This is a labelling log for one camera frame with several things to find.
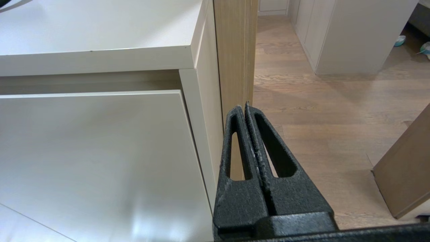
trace white laminate surface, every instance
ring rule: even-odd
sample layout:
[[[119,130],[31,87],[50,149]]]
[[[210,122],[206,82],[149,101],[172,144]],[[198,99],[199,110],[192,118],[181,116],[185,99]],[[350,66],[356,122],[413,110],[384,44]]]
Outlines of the white laminate surface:
[[[0,76],[193,68],[207,4],[12,0],[0,9]]]
[[[78,242],[212,239],[180,90],[4,95],[0,113],[1,204]],[[57,236],[2,214],[6,238]]]

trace white desk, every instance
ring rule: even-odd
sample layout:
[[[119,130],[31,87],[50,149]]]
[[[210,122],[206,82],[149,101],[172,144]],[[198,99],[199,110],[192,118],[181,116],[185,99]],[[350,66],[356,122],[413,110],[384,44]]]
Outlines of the white desk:
[[[212,1],[12,0],[0,23],[0,241],[211,240]]]

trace wooden floor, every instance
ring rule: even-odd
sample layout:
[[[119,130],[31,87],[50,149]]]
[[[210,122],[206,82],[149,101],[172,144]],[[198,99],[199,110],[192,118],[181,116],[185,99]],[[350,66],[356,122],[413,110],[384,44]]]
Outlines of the wooden floor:
[[[261,109],[335,211],[341,229],[395,220],[371,170],[430,102],[420,40],[394,48],[375,75],[316,76],[285,16],[258,18],[253,105]]]

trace drawer front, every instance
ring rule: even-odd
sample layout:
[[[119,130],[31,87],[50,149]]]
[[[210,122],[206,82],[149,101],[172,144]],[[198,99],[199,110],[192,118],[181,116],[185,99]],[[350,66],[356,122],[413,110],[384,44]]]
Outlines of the drawer front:
[[[0,96],[0,203],[79,242],[212,239],[180,90]]]

